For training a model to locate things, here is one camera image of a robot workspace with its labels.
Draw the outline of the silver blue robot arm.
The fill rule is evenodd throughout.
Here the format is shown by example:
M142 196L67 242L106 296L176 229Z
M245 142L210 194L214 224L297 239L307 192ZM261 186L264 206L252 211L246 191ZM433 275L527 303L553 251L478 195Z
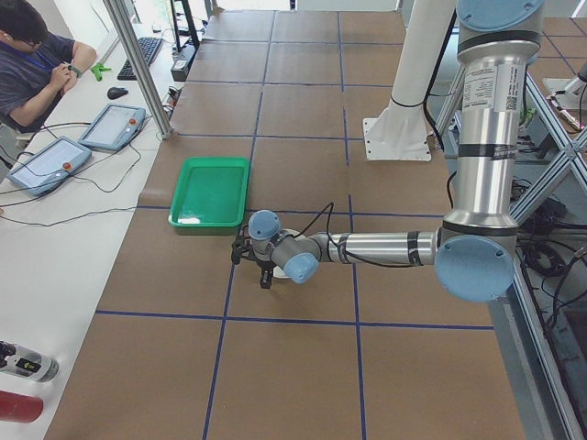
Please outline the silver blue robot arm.
M274 212L249 219L235 258L258 264L269 288L280 269L304 283L321 262L383 267L431 265L443 288L471 302L505 294L514 278L516 220L509 203L526 66L541 40L539 1L418 1L409 22L389 105L363 122L372 160L415 160L426 153L423 106L442 56L443 30L458 19L464 70L454 204L434 232L306 236L282 227Z

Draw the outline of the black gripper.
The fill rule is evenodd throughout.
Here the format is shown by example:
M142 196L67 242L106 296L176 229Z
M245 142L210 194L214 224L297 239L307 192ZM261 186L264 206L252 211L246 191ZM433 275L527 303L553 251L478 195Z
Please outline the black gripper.
M275 264L268 258L255 257L260 268L260 287L270 289L272 286L273 268Z

